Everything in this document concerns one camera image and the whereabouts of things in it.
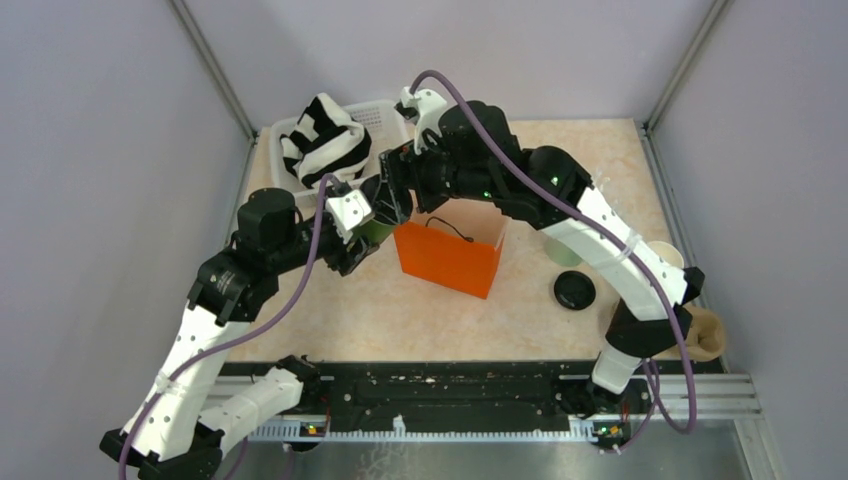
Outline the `orange paper bag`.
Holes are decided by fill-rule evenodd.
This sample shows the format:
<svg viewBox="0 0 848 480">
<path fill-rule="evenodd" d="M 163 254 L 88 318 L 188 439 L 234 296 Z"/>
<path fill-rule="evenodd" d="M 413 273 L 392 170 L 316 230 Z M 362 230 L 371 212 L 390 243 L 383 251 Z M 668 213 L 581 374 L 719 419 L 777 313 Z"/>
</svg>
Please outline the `orange paper bag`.
<svg viewBox="0 0 848 480">
<path fill-rule="evenodd" d="M 494 205 L 453 199 L 393 232 L 401 269 L 480 299 L 489 296 L 509 219 Z"/>
</svg>

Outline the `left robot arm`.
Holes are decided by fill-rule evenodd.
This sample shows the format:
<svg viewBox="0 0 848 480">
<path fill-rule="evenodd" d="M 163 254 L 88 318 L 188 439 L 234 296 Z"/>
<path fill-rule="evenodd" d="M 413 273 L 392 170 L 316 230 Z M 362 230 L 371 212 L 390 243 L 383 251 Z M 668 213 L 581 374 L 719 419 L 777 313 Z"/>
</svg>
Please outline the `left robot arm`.
<svg viewBox="0 0 848 480">
<path fill-rule="evenodd" d="M 216 407 L 206 404 L 230 350 L 253 338 L 252 323 L 292 270 L 309 277 L 317 260 L 350 273 L 374 245 L 356 229 L 374 215 L 347 184 L 319 191 L 303 217 L 281 188 L 251 193 L 237 213 L 229 244 L 198 269 L 175 341 L 137 412 L 106 432 L 100 450 L 142 479 L 210 479 L 222 460 L 271 417 L 308 413 L 321 393 L 316 369 L 294 356 Z"/>
</svg>

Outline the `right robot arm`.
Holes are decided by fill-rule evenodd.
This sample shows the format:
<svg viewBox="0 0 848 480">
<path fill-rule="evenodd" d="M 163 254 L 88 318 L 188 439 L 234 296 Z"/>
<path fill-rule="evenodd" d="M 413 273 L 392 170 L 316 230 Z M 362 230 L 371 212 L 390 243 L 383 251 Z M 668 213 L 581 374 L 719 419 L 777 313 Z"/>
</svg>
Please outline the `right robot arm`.
<svg viewBox="0 0 848 480">
<path fill-rule="evenodd" d="M 687 335 L 684 307 L 700 295 L 704 273 L 664 261 L 566 151 L 521 147 L 500 108 L 443 100 L 396 108 L 415 135 L 379 157 L 379 176 L 369 182 L 377 221 L 400 226 L 450 200 L 482 201 L 574 251 L 619 297 L 586 385 L 594 409 L 614 411 L 641 363 Z"/>
</svg>

